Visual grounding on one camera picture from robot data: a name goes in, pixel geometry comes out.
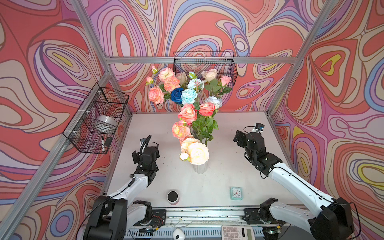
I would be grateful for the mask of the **cream peony spray stem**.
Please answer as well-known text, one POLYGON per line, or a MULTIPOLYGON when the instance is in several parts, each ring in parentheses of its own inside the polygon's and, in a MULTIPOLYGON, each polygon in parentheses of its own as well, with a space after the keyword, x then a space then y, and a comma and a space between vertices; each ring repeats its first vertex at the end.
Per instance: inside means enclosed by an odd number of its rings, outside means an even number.
POLYGON ((200 140, 193 137, 186 138, 181 143, 180 159, 192 165, 204 165, 209 160, 209 149, 200 140))

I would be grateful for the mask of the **white ribbed ceramic vase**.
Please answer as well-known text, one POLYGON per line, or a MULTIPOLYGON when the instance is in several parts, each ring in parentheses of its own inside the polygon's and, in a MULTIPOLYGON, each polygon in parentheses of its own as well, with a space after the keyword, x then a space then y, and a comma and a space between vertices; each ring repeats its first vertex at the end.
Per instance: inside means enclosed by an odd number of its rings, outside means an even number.
POLYGON ((206 172, 208 168, 208 162, 205 162, 204 164, 201 164, 201 165, 193 165, 193 168, 197 174, 203 174, 206 172))

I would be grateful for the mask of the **salmon pink rose stem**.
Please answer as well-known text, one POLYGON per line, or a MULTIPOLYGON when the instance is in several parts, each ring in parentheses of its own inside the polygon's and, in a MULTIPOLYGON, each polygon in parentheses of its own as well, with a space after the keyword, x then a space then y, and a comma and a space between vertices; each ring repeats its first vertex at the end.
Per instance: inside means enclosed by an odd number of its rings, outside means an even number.
POLYGON ((178 114, 178 118, 179 118, 178 124, 180 126, 191 126, 193 122, 196 121, 198 118, 198 114, 195 106, 192 104, 185 104, 181 108, 181 111, 178 114))

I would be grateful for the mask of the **cream pink rose stem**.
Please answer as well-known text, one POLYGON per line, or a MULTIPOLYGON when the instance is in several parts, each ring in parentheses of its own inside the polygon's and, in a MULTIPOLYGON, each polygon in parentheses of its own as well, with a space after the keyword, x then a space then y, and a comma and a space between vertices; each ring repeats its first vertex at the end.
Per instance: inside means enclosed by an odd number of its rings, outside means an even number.
POLYGON ((205 83, 216 79, 217 74, 218 74, 218 71, 216 69, 210 69, 208 71, 203 71, 201 73, 205 83))

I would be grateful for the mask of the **orange pink peony spray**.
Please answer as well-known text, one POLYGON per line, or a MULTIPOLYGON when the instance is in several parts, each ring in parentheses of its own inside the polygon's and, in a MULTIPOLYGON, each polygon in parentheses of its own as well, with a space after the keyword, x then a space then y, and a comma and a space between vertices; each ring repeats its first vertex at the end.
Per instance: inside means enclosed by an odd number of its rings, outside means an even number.
POLYGON ((172 134, 181 144, 186 138, 191 136, 191 130, 184 120, 179 120, 172 126, 172 134))

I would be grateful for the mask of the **light pink rose stem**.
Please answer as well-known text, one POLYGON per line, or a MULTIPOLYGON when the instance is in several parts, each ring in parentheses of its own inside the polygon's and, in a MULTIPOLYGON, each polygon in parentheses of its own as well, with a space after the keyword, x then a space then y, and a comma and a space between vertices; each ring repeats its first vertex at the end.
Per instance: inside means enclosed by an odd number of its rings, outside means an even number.
POLYGON ((233 79, 230 76, 222 76, 219 79, 213 79, 205 84, 210 97, 221 99, 223 95, 232 91, 233 79))

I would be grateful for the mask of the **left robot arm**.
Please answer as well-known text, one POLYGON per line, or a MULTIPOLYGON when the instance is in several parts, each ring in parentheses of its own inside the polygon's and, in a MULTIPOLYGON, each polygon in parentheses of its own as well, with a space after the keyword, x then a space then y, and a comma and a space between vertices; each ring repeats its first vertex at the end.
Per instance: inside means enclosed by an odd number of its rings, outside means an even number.
POLYGON ((122 240, 126 230, 137 222, 150 222, 152 207, 149 202, 135 201, 135 198, 153 182, 159 170, 156 160, 160 157, 159 145, 142 145, 139 152, 133 152, 137 169, 130 180, 115 193, 96 199, 89 213, 88 222, 77 240, 122 240))

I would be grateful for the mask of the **coral red rose stem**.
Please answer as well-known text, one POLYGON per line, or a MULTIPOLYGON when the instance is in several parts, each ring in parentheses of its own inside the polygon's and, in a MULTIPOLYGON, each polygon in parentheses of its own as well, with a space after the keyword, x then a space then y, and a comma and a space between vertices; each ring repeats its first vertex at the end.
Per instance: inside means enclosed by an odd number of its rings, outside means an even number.
POLYGON ((199 139, 207 145, 208 142, 214 139, 213 131, 218 130, 218 122, 214 119, 218 112, 213 103, 203 103, 199 106, 198 121, 199 121, 199 139))

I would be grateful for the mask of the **dark blue rose stem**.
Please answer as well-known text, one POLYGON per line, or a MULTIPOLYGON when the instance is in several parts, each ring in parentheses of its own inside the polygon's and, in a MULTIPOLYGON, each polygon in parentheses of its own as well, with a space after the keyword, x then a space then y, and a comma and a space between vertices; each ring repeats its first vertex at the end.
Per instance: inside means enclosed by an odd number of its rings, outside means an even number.
POLYGON ((171 100, 175 102, 178 105, 182 104, 182 93, 184 89, 183 88, 176 88, 171 92, 171 100))

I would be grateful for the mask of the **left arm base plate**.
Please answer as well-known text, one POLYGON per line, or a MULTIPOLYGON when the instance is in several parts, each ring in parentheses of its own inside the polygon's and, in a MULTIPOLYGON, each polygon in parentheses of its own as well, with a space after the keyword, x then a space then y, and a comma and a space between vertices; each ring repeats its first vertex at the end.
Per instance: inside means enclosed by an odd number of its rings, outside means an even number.
POLYGON ((134 226, 151 226, 152 228, 160 228, 166 223, 167 210, 155 209, 152 210, 151 219, 145 219, 137 222, 134 226))

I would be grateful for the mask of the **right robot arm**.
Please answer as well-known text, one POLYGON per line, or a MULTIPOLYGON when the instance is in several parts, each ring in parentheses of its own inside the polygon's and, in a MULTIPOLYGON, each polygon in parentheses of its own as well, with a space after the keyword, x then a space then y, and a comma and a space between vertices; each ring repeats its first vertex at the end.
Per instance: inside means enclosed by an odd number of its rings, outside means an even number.
POLYGON ((255 213, 252 213, 252 209, 245 209, 243 220, 248 224, 283 221, 307 231, 316 240, 351 238, 355 231, 352 203, 343 198, 335 199, 320 191, 292 171, 276 155, 267 152, 261 131, 237 131, 234 142, 245 150, 245 159, 262 177, 271 178, 307 207, 304 211, 286 205, 276 198, 269 198, 260 204, 255 213))

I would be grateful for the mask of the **cream white rose stem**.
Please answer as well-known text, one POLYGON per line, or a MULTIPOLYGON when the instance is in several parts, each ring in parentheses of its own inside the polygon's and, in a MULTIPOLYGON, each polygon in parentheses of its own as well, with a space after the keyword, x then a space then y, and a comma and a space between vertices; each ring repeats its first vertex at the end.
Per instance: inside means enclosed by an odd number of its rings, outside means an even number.
POLYGON ((187 77, 186 73, 185 72, 178 73, 176 75, 176 78, 180 81, 179 83, 180 87, 183 88, 184 90, 187 89, 189 78, 187 77))

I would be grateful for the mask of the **pink carnation spray stem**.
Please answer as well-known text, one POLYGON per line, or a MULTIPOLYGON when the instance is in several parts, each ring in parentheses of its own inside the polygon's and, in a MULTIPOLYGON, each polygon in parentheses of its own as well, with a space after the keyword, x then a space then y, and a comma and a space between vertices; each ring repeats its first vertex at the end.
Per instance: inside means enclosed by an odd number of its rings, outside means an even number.
POLYGON ((152 70, 153 74, 155 74, 158 77, 158 79, 162 82, 164 82, 168 78, 175 76, 174 71, 170 68, 163 68, 163 69, 159 70, 154 65, 152 65, 151 70, 152 70))

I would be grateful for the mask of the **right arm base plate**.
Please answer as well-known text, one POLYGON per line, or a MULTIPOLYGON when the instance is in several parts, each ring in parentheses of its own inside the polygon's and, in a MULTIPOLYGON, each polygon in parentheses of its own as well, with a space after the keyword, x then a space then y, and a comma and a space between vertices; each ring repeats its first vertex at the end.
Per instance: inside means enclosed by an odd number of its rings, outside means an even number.
POLYGON ((259 209, 259 208, 248 208, 244 209, 244 216, 242 217, 248 225, 256 224, 275 224, 275 225, 285 225, 285 221, 275 219, 269 210, 259 209))

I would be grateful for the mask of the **orange pink carnation spray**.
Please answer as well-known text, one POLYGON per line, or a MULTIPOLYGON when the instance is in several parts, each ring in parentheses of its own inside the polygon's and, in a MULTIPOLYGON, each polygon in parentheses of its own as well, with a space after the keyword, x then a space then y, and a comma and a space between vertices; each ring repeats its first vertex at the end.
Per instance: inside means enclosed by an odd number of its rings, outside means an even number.
POLYGON ((164 103, 165 100, 171 99, 171 93, 181 87, 180 80, 176 77, 168 77, 163 85, 156 85, 151 77, 146 77, 146 86, 154 85, 149 90, 149 100, 156 105, 164 103))

